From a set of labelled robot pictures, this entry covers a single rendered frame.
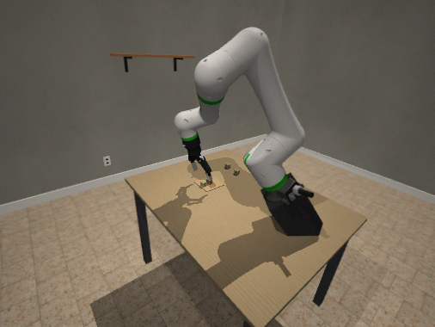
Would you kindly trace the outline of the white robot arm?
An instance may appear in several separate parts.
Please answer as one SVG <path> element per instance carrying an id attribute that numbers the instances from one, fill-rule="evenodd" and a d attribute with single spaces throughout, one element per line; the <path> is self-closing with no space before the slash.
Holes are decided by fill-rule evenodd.
<path id="1" fill-rule="evenodd" d="M 288 177 L 282 163 L 297 151 L 305 133 L 288 102 L 273 61 L 267 35 L 258 28 L 245 28 L 196 66 L 194 82 L 200 107 L 175 116 L 182 148 L 200 145 L 198 128 L 218 121 L 219 107 L 228 88 L 246 76 L 266 114 L 271 133 L 244 155 L 243 162 L 272 203 L 292 203 L 297 196 L 314 197 L 302 183 Z"/>

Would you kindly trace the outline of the tan flat mat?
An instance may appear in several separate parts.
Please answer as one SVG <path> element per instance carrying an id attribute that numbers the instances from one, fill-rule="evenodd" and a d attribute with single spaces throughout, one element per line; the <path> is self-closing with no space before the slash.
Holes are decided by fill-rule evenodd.
<path id="1" fill-rule="evenodd" d="M 195 183 L 197 184 L 197 185 L 199 185 L 200 186 L 200 181 L 203 181 L 203 180 L 205 180 L 206 181 L 206 179 L 207 179 L 207 177 L 206 178 L 203 178 L 203 179 L 200 179 L 200 180 L 198 180 L 198 181 L 195 181 Z M 219 187 L 222 187 L 224 184 L 222 183 L 222 182 L 220 182 L 219 180 L 217 180 L 216 178 L 214 178 L 214 177 L 212 177 L 212 184 L 206 184 L 206 186 L 205 187 L 202 187 L 202 186 L 200 186 L 202 189 L 204 189 L 206 192 L 208 192 L 208 191 L 211 191 L 211 190 L 213 190 L 213 189 L 215 189 L 215 188 L 219 188 Z"/>

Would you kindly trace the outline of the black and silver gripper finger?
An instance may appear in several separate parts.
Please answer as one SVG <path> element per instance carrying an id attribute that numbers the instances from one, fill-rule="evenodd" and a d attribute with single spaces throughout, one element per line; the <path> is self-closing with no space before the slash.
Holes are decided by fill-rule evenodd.
<path id="1" fill-rule="evenodd" d="M 197 162 L 203 167 L 203 169 L 205 170 L 206 176 L 208 181 L 210 181 L 212 179 L 211 176 L 211 168 L 209 166 L 209 164 L 206 162 L 205 157 L 201 157 L 199 156 L 200 161 L 195 157 L 195 160 L 197 160 Z"/>
<path id="2" fill-rule="evenodd" d="M 190 156 L 188 154 L 188 161 L 191 162 L 192 166 L 193 166 L 193 170 L 196 171 L 198 169 L 197 164 L 195 163 L 195 159 L 194 156 Z"/>

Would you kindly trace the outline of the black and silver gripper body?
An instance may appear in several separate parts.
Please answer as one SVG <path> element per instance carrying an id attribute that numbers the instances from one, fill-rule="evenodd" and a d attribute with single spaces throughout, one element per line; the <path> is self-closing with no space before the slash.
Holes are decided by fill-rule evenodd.
<path id="1" fill-rule="evenodd" d="M 199 158 L 199 156 L 201 156 L 201 155 L 200 155 L 200 153 L 201 153 L 200 145 L 199 145 L 198 147 L 194 148 L 194 149 L 187 149 L 187 151 L 188 151 L 188 154 L 189 154 L 190 156 L 194 156 L 194 157 L 196 157 L 198 160 L 200 160 L 200 158 Z"/>

